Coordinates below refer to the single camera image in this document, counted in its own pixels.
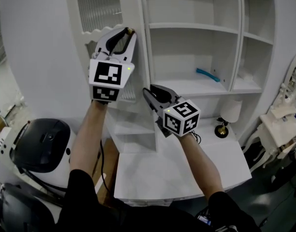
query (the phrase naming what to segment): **white lamp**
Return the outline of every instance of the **white lamp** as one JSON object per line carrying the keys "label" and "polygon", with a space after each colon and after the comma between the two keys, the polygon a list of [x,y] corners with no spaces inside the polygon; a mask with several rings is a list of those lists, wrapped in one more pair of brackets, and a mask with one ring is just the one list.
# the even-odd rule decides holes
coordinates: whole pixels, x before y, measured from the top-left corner
{"label": "white lamp", "polygon": [[228,99],[221,108],[221,118],[217,121],[222,122],[222,125],[215,127],[214,133],[219,138],[226,138],[228,135],[228,129],[226,126],[228,123],[235,123],[240,115],[242,101],[235,101]]}

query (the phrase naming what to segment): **white shelving unit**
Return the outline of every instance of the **white shelving unit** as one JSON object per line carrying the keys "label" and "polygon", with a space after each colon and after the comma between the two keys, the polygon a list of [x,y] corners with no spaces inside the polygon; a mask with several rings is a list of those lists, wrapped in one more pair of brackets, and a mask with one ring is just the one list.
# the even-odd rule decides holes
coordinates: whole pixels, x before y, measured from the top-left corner
{"label": "white shelving unit", "polygon": [[[104,0],[115,9],[120,6],[122,17],[109,19],[111,27],[103,29],[92,30],[86,24],[88,32],[82,29],[78,0],[67,1],[84,68],[88,61],[86,44],[91,40],[97,42],[101,35],[119,27],[132,27],[138,35],[136,69],[129,86],[136,103],[110,104],[105,120],[120,151],[116,198],[145,206],[169,205],[173,200],[202,195],[179,142],[174,136],[165,139],[142,98],[142,88],[150,84],[171,88],[200,108],[196,131],[220,172],[224,188],[251,177],[238,140],[248,127],[269,74],[274,0]],[[121,18],[122,22],[112,25]],[[220,82],[196,73],[196,68],[215,75]],[[228,126],[230,135],[220,139],[214,134],[219,124],[216,118],[228,99],[242,100],[242,108],[239,120]]]}
{"label": "white shelving unit", "polygon": [[[240,42],[240,0],[142,0],[151,83],[180,95],[230,91]],[[203,69],[219,83],[196,73]]]}

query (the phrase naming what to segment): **black sleeve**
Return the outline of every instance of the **black sleeve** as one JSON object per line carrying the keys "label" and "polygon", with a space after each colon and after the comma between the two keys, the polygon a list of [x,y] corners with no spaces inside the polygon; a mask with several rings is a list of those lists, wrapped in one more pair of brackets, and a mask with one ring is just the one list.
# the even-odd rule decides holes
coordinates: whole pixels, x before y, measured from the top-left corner
{"label": "black sleeve", "polygon": [[209,214],[215,229],[234,225],[238,232],[260,232],[254,219],[240,210],[225,192],[214,193],[209,198]]}
{"label": "black sleeve", "polygon": [[107,231],[108,224],[115,226],[111,215],[98,202],[92,178],[82,170],[71,171],[57,230],[95,231],[97,227]]}

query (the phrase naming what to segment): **white table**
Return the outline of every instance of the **white table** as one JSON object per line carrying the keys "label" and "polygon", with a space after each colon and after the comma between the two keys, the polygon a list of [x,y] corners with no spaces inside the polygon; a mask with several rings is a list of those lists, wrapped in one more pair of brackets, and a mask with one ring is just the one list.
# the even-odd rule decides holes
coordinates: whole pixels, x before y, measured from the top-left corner
{"label": "white table", "polygon": [[[201,119],[196,133],[201,147],[220,172],[224,189],[250,179],[251,173],[241,147],[230,127],[218,138],[215,118]],[[175,136],[165,138],[156,127],[157,152],[122,153],[119,157],[114,196],[130,205],[169,205],[174,200],[203,196]]]}
{"label": "white table", "polygon": [[261,159],[252,166],[250,171],[254,171],[256,168],[263,165],[263,168],[267,164],[273,162],[276,157],[283,159],[296,145],[291,144],[283,151],[279,150],[282,145],[287,144],[296,136],[296,118],[288,116],[286,121],[282,119],[271,121],[268,115],[261,115],[260,119],[262,123],[257,127],[256,131],[249,137],[243,153],[245,153],[255,138],[259,138],[264,149],[260,151],[258,156],[254,159],[258,159],[263,154]]}

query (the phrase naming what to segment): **person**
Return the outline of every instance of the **person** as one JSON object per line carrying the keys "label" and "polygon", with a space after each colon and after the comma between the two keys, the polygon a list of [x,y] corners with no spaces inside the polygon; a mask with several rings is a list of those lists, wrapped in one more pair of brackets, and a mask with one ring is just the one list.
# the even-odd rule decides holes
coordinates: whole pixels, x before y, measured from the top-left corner
{"label": "person", "polygon": [[57,229],[128,232],[169,231],[176,228],[197,232],[260,231],[253,218],[240,210],[224,192],[218,170],[191,134],[178,139],[194,179],[208,201],[212,226],[187,212],[162,206],[131,207],[116,219],[107,207],[98,203],[92,181],[106,111],[107,105],[92,101],[74,141],[70,155],[70,178]]}

